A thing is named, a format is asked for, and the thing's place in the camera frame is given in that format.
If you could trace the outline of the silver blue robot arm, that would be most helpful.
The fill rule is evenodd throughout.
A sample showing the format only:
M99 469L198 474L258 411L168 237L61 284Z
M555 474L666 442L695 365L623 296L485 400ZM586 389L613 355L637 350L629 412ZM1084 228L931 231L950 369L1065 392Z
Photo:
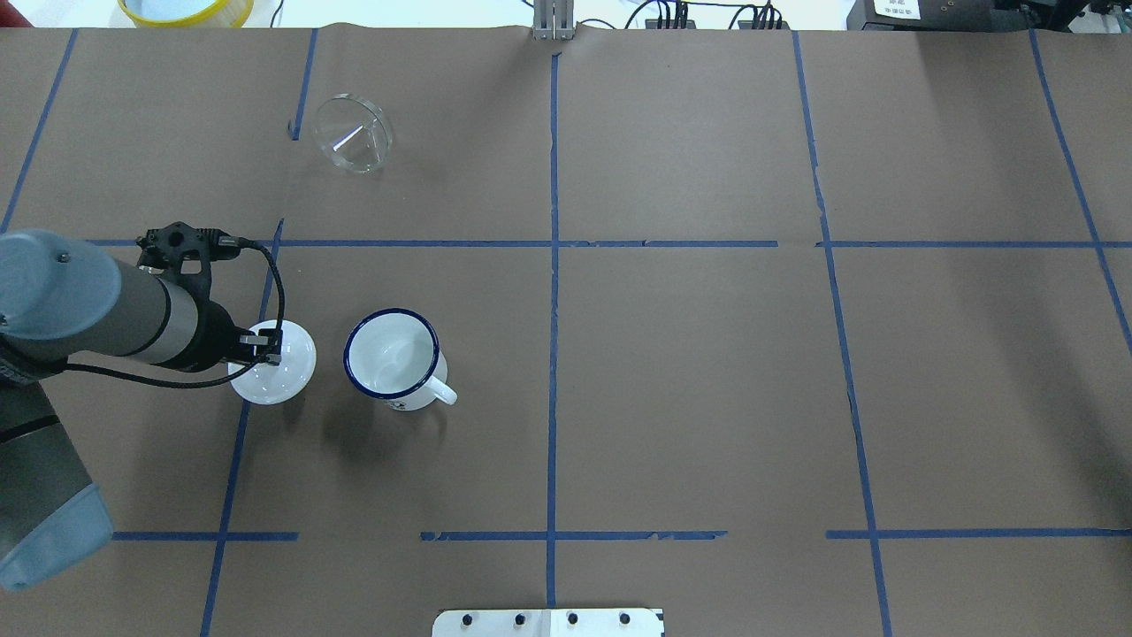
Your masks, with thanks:
M137 239L134 265L96 243L44 229L5 233L3 589L20 592L88 559L114 533L43 382L89 372L195 390L280 360L286 291L268 247L174 222ZM242 329L211 299L213 265L251 250L278 293L275 318Z

